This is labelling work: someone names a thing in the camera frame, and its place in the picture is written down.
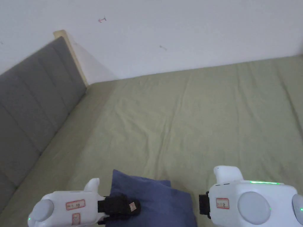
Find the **sticker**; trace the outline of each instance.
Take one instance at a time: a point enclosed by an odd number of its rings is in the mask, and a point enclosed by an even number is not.
[[[133,212],[134,210],[137,209],[134,202],[132,202],[132,203],[129,205],[129,207],[131,208],[131,212]]]
[[[85,207],[84,199],[66,203],[66,210],[73,210],[81,207]]]
[[[227,198],[217,198],[217,208],[229,209],[229,200]]]
[[[79,213],[73,214],[72,225],[79,225],[81,222],[81,216]]]

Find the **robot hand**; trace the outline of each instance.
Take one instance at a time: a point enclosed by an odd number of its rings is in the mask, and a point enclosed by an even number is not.
[[[200,214],[221,227],[303,225],[303,196],[289,185],[244,180],[233,166],[216,166],[217,183],[199,195]]]
[[[43,196],[28,217],[29,227],[85,226],[138,215],[138,200],[125,195],[102,197],[99,178],[91,179],[84,191],[56,191]]]

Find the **gray upholstered headboard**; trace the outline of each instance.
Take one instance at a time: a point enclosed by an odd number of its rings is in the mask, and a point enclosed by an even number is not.
[[[63,37],[0,76],[0,212],[85,91]]]

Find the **blue pillow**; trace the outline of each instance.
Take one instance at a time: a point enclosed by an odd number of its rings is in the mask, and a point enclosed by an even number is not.
[[[125,194],[141,203],[141,213],[129,220],[110,221],[107,227],[196,227],[188,193],[171,188],[169,180],[151,180],[113,171],[111,196]]]

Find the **green bedsheet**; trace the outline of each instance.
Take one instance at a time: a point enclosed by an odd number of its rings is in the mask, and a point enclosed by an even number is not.
[[[167,179],[198,195],[213,168],[231,165],[250,180],[283,182],[303,194],[302,56],[96,83],[53,138],[0,216],[25,226],[47,193],[82,190],[112,171]]]

